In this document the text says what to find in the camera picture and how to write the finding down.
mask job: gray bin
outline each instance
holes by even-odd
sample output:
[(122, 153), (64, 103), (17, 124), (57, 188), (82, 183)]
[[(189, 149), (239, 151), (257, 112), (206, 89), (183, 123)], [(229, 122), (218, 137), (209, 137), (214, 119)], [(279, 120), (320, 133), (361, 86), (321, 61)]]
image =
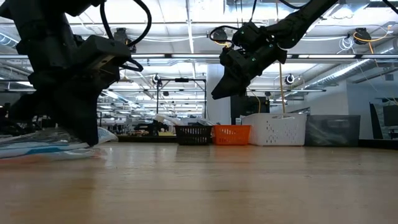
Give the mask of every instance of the gray bin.
[(305, 127), (306, 146), (358, 146), (360, 115), (310, 115)]

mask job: plastic bag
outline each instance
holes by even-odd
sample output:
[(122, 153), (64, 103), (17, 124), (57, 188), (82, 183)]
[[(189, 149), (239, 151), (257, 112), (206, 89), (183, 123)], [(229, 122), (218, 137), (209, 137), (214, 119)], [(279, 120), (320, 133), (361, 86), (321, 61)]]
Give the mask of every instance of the plastic bag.
[[(98, 144), (118, 140), (118, 137), (103, 128), (98, 128), (98, 137)], [(100, 149), (89, 147), (61, 128), (0, 139), (0, 164), (84, 159), (103, 154)]]

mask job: metal frame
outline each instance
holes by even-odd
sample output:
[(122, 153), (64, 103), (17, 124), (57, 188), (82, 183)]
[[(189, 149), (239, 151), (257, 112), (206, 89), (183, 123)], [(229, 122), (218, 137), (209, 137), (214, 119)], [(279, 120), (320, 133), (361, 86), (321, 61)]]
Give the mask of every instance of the metal frame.
[[(205, 111), (207, 111), (207, 82), (205, 79), (202, 78), (184, 78), (184, 80), (188, 80), (191, 82), (195, 82), (200, 88), (201, 90), (198, 91), (204, 91), (205, 92)], [(161, 81), (166, 81), (166, 83), (163, 84), (163, 86), (161, 88), (159, 88), (159, 82)], [(202, 81), (203, 83), (205, 83), (205, 88), (203, 89), (198, 83), (197, 81)], [(156, 113), (159, 113), (159, 91), (163, 90), (163, 88), (169, 84), (170, 82), (178, 82), (178, 78), (165, 78), (165, 79), (158, 79), (157, 83), (156, 83)]]

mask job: white plastic crate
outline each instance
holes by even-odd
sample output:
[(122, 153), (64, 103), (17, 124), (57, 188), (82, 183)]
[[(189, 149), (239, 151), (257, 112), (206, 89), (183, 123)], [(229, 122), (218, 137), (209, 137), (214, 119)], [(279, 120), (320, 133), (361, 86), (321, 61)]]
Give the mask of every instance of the white plastic crate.
[(305, 114), (259, 113), (242, 118), (242, 124), (252, 126), (249, 144), (303, 146), (306, 120)]

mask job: ceiling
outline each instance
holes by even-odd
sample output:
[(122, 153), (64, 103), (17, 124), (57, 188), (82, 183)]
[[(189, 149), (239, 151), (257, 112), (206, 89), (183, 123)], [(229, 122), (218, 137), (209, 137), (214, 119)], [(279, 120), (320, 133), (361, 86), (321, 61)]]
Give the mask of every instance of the ceiling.
[[(143, 0), (152, 14), (152, 28), (147, 37), (137, 44), (137, 53), (156, 54), (156, 53), (180, 53), (180, 54), (218, 54), (223, 46), (220, 46), (207, 38), (209, 31), (217, 26), (230, 25), (241, 26), (241, 21), (248, 21), (251, 17), (251, 7), (253, 0), (243, 0), (242, 10), (241, 1), (234, 0)], [(292, 3), (303, 4), (306, 1), (289, 1)], [(347, 33), (353, 33), (357, 27), (365, 27), (374, 37), (388, 35), (374, 43), (374, 48), (396, 36), (398, 31), (398, 16), (388, 7), (365, 7), (367, 0), (347, 0), (348, 4), (331, 14), (327, 12), (324, 20), (314, 23), (307, 35), (292, 49), (290, 54), (352, 54), (352, 49), (342, 50), (341, 41)], [(292, 12), (283, 4), (279, 3), (279, 19)], [(134, 39), (141, 34), (146, 26), (147, 17), (144, 11), (139, 8), (132, 0), (108, 0), (106, 3), (106, 15), (113, 32), (118, 27), (127, 28), (127, 34)], [(90, 7), (78, 17), (67, 16), (72, 30), (75, 34), (87, 37), (89, 35), (105, 35), (101, 22), (98, 7)], [(276, 23), (276, 7), (274, 1), (259, 1), (253, 21), (259, 26), (268, 26)], [(228, 35), (232, 35), (231, 30), (226, 30)], [(0, 33), (7, 35), (15, 40), (19, 40), (18, 32), (12, 21), (0, 18)], [(192, 33), (192, 44), (190, 44), (190, 34)], [(369, 52), (367, 45), (354, 44), (353, 49), (356, 53)], [(2, 54), (16, 54), (10, 47), (0, 45)], [(151, 88), (153, 75), (158, 74), (160, 78), (206, 78), (208, 63), (200, 60), (181, 60), (174, 65), (168, 65), (169, 59), (149, 59), (151, 66), (144, 66), (142, 73), (122, 71), (121, 76), (126, 77), (130, 82), (114, 84), (111, 88)], [(31, 70), (27, 60), (6, 60), (17, 66)], [(286, 63), (282, 65), (282, 76), (293, 74), (300, 77), (301, 82), (309, 82), (317, 75), (337, 66), (336, 62), (318, 63), (308, 60), (305, 63)], [(278, 88), (279, 85), (279, 64), (273, 64), (264, 70), (263, 76), (255, 78), (251, 87), (255, 88)], [(199, 88), (196, 83), (174, 83), (170, 82), (167, 88)], [(132, 102), (145, 101), (154, 102), (151, 96), (138, 92), (117, 93)], [(202, 98), (203, 92), (195, 93), (170, 93), (164, 98)], [(102, 100), (103, 103), (113, 102), (112, 99)], [(190, 102), (194, 105), (194, 110), (189, 108), (189, 112), (202, 112), (201, 104)]]

